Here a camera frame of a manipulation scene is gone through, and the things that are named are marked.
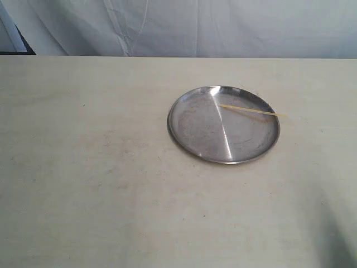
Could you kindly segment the round silver metal plate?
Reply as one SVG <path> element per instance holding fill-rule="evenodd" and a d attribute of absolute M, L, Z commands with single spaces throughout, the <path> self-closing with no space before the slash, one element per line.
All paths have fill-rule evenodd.
<path fill-rule="evenodd" d="M 244 89 L 223 85 L 193 89 L 179 97 L 168 113 L 167 128 L 175 143 L 202 160 L 228 165 L 256 160 L 277 143 L 278 117 L 219 104 L 274 112 Z"/>

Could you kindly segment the white backdrop cloth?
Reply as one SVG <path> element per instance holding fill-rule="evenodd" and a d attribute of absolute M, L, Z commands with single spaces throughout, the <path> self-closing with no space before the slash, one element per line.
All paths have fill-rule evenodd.
<path fill-rule="evenodd" d="M 356 58 L 355 1 L 2 1 L 38 55 Z"/>

